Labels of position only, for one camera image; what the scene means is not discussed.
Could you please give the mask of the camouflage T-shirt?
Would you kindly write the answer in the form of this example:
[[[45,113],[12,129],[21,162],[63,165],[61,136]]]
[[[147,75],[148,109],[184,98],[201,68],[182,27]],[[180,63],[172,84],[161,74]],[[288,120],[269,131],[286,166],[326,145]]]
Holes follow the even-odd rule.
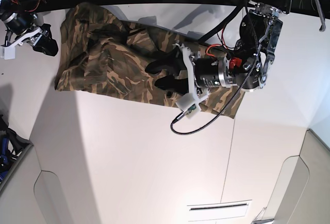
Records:
[[[124,100],[174,107],[180,94],[156,87],[167,71],[145,68],[165,58],[175,43],[205,56],[207,45],[178,33],[118,19],[109,10],[80,3],[60,27],[61,56],[55,90],[86,91]]]

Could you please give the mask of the grey bin with blue items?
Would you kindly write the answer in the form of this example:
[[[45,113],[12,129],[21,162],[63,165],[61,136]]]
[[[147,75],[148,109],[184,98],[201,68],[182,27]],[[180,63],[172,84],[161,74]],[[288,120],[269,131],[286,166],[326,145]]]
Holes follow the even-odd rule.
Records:
[[[32,147],[31,141],[9,127],[6,116],[1,113],[1,193]]]

